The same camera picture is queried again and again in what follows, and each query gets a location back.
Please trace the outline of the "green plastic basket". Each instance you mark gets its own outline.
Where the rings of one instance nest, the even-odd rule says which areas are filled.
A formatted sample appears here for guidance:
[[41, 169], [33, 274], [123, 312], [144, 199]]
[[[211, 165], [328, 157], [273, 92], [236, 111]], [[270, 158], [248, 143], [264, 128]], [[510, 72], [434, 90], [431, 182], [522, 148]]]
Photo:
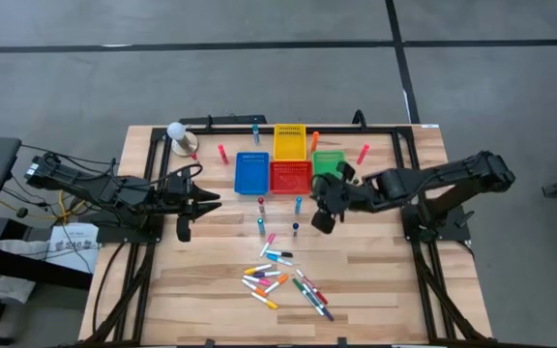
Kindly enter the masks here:
[[332, 174], [341, 178], [342, 174], [337, 170], [337, 164], [345, 161], [343, 151], [315, 151], [312, 153], [313, 172], [315, 174]]

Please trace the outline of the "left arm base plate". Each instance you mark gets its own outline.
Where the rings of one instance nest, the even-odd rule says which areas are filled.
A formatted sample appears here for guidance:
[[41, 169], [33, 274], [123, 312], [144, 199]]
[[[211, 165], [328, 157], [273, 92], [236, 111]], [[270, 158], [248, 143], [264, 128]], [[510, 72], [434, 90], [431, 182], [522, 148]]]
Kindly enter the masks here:
[[108, 208], [78, 219], [99, 228], [100, 244], [151, 244], [161, 240], [163, 213], [155, 207]]

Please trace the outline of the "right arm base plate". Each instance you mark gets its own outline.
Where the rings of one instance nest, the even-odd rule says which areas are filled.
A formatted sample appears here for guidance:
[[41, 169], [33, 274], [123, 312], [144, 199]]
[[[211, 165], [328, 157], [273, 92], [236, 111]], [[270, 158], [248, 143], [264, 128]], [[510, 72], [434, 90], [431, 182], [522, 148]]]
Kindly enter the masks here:
[[471, 239], [467, 220], [474, 212], [465, 212], [462, 206], [449, 210], [441, 217], [435, 217], [432, 222], [421, 219], [417, 205], [408, 204], [402, 207], [400, 214], [407, 240], [429, 244], [439, 240], [466, 242]]

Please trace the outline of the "black bar device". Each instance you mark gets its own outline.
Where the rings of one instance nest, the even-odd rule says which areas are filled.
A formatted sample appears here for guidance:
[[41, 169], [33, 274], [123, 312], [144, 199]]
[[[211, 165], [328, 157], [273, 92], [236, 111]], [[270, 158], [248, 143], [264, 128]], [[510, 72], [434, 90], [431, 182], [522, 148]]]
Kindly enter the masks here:
[[212, 116], [194, 118], [182, 118], [179, 123], [183, 125], [263, 125], [267, 124], [264, 115], [229, 115], [229, 116]]

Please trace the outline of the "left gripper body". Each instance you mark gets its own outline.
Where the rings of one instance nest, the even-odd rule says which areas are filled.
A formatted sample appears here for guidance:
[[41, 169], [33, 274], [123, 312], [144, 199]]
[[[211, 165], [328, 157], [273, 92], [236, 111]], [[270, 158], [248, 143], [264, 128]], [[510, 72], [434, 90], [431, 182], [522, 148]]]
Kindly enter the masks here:
[[200, 211], [196, 201], [197, 188], [192, 181], [191, 171], [200, 165], [185, 165], [171, 172], [165, 180], [163, 188], [163, 212], [165, 214], [184, 215], [188, 218], [199, 218]]

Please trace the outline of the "yellow plastic basket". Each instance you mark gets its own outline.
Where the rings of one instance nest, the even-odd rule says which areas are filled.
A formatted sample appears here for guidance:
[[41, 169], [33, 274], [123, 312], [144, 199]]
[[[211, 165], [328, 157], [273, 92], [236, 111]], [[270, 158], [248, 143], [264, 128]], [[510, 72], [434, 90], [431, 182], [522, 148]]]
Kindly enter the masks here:
[[307, 130], [303, 124], [276, 124], [274, 160], [306, 160]]

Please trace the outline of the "thin red Expo marker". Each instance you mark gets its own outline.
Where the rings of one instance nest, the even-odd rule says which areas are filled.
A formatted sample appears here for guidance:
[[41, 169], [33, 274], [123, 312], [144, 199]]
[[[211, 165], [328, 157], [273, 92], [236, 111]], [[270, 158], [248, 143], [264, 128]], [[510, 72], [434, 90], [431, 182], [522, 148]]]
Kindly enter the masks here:
[[321, 294], [321, 292], [316, 288], [316, 286], [310, 281], [310, 279], [308, 277], [305, 276], [305, 274], [299, 270], [296, 269], [296, 273], [298, 274], [298, 276], [302, 279], [304, 285], [306, 285], [308, 287], [308, 289], [313, 293], [313, 295], [323, 304], [323, 305], [327, 305], [328, 301], [326, 300], [326, 298]]

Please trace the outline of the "thin blue Expo marker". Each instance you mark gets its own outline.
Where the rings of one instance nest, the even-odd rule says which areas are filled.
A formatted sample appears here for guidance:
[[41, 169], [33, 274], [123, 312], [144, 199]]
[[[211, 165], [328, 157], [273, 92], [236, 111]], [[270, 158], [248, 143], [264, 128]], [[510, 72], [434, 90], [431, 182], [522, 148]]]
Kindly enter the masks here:
[[323, 305], [321, 300], [315, 295], [315, 293], [305, 284], [303, 283], [305, 290], [308, 291], [309, 294], [312, 295], [312, 299], [315, 302], [316, 306], [322, 311], [323, 315], [325, 315], [330, 321], [335, 321], [334, 316], [328, 311], [326, 306]]

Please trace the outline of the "white printed paper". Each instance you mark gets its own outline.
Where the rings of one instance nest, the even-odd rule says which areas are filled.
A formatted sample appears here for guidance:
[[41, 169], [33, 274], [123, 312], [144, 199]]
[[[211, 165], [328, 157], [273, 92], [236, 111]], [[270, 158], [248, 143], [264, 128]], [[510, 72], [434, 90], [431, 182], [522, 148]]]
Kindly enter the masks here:
[[45, 260], [92, 275], [100, 249], [97, 235], [98, 227], [90, 223], [74, 222], [54, 226]]

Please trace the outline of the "black crossbar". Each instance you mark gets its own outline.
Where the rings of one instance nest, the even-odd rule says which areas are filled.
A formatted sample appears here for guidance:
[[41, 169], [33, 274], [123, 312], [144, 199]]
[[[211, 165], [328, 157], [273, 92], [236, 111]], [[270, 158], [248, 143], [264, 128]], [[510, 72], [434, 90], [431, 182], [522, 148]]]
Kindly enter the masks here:
[[0, 276], [87, 290], [92, 275], [0, 249]]

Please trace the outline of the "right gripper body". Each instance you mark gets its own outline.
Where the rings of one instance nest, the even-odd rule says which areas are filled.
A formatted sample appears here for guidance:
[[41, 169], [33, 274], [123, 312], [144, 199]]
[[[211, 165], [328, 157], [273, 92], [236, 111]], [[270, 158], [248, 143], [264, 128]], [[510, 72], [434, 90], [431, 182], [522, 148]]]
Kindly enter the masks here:
[[332, 173], [314, 174], [311, 179], [311, 197], [317, 206], [332, 216], [343, 215], [347, 210], [366, 211], [366, 188], [351, 183], [355, 169], [346, 161], [337, 164], [340, 176]]

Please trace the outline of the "white crumpled cloth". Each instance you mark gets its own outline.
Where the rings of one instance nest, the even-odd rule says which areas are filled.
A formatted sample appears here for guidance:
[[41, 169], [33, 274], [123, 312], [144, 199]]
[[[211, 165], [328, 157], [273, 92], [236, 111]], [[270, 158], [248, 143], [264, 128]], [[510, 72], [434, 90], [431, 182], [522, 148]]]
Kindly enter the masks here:
[[0, 299], [25, 304], [36, 283], [23, 278], [0, 275]]

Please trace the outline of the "thin green Expo marker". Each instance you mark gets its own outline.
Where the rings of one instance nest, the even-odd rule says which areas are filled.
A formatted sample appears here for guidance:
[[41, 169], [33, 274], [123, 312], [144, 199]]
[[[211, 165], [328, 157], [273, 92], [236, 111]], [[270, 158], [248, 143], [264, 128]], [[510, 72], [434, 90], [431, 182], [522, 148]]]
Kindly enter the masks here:
[[323, 310], [321, 309], [321, 305], [317, 303], [317, 301], [313, 298], [313, 296], [305, 288], [305, 286], [296, 278], [292, 278], [292, 282], [295, 284], [298, 290], [303, 294], [303, 296], [307, 299], [307, 301], [315, 308], [315, 310], [319, 313], [319, 315], [325, 316]]

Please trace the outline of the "red plastic basket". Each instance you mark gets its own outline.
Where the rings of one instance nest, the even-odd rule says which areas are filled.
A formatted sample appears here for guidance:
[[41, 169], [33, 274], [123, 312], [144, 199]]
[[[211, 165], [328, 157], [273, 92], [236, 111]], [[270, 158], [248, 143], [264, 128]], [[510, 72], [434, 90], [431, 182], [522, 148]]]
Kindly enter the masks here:
[[270, 191], [273, 194], [308, 194], [311, 176], [310, 161], [272, 161]]

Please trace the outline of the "orange cap white marker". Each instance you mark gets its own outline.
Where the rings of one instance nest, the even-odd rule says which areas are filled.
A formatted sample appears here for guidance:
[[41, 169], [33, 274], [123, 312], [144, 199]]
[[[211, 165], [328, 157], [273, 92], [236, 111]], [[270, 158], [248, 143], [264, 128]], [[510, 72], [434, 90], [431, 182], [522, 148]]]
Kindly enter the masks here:
[[258, 296], [261, 296], [263, 298], [267, 297], [267, 294], [265, 293], [264, 290], [258, 288], [257, 286], [253, 285], [252, 283], [250, 283], [248, 280], [246, 279], [242, 279], [242, 282], [252, 290], [252, 292]]
[[274, 283], [272, 283], [270, 286], [268, 286], [265, 289], [265, 293], [266, 294], [271, 293], [276, 288], [278, 288], [280, 285], [282, 285], [287, 279], [289, 279], [288, 275], [281, 275]]

